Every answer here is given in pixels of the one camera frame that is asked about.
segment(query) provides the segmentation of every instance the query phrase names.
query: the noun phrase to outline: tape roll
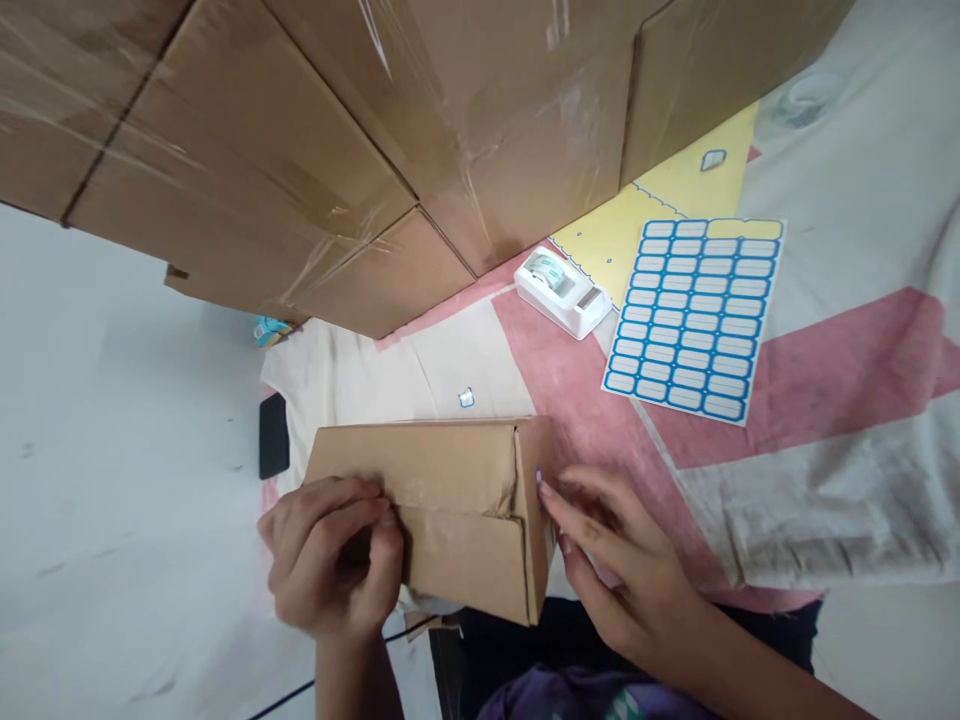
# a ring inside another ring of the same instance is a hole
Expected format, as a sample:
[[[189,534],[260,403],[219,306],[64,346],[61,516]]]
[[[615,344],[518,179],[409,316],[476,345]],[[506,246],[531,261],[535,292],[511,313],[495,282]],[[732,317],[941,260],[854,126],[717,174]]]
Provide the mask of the tape roll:
[[[535,279],[554,291],[560,287],[560,284],[566,277],[566,273],[563,272],[563,267],[560,263],[548,255],[535,257],[533,261],[527,265],[527,270]]]

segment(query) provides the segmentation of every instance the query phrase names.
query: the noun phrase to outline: person's left hand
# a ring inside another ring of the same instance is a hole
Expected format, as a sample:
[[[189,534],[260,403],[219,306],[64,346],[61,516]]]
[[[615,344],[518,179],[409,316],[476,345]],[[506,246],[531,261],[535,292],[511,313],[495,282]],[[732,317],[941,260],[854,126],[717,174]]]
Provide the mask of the person's left hand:
[[[307,485],[280,498],[257,529],[273,554],[267,585],[280,620],[318,645],[379,637],[400,593],[403,536],[378,485],[359,478]]]

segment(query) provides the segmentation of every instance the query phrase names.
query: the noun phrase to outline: white tape dispenser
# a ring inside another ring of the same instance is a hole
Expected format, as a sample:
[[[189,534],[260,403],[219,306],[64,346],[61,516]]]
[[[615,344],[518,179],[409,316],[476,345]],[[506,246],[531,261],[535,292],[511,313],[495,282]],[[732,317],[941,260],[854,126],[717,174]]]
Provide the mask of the white tape dispenser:
[[[520,297],[577,340],[583,340],[613,307],[606,290],[544,247],[533,249],[513,279]]]

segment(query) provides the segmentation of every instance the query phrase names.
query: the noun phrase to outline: purple clothing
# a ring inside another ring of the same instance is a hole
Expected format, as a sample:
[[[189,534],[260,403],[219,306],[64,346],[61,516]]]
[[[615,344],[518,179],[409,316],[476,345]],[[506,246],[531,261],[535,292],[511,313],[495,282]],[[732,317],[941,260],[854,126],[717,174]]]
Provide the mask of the purple clothing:
[[[497,690],[483,706],[478,720],[606,717],[640,720],[716,718],[685,695],[642,675],[595,673],[576,667],[555,672],[544,665],[536,665]]]

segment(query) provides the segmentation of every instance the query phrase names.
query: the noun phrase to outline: bedsheet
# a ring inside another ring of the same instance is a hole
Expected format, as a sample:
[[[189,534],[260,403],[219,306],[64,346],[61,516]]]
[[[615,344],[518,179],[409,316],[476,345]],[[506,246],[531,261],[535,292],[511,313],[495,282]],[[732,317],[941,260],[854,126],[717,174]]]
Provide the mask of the bedsheet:
[[[602,392],[616,317],[576,342],[517,296],[522,255],[385,340],[312,320],[272,349],[280,491],[319,426],[537,413],[561,462],[633,478],[716,600],[960,578],[957,37],[949,0],[861,0],[812,68],[846,82],[826,117],[786,131],[761,105],[739,214],[788,231],[746,427]],[[559,565],[548,592],[573,596]]]

